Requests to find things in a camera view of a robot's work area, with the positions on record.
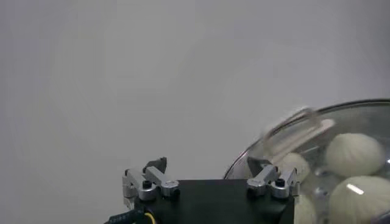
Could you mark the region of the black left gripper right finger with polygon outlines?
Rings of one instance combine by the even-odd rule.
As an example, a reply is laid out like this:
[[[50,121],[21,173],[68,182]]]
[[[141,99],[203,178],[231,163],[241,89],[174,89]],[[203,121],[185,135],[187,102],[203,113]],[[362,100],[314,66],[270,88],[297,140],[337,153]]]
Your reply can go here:
[[[297,169],[280,169],[269,160],[248,157],[247,164],[252,178],[247,180],[247,194],[250,197],[260,197],[268,192],[274,198],[298,197],[300,181]]]

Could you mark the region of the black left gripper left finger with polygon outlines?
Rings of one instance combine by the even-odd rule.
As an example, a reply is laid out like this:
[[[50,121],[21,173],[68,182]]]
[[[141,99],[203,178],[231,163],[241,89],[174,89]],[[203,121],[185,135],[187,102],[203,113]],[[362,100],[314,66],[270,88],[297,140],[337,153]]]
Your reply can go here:
[[[155,201],[158,197],[175,200],[180,195],[180,183],[165,174],[168,160],[162,157],[147,162],[142,170],[126,169],[122,175],[122,196],[128,209],[136,200]]]

